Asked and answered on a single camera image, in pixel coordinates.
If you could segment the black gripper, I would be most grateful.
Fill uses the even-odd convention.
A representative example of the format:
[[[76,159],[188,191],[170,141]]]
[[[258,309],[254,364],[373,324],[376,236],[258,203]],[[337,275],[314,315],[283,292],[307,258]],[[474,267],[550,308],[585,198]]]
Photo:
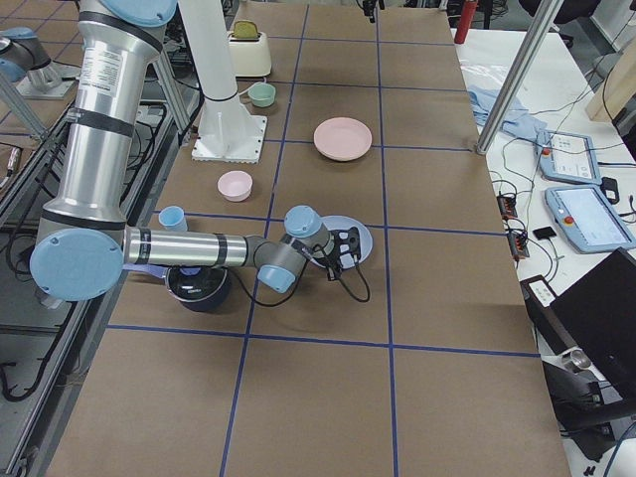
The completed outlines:
[[[362,258],[360,231],[357,227],[331,231],[333,247],[325,253],[327,278],[339,280],[346,269],[343,259],[348,257],[352,266],[358,268]]]

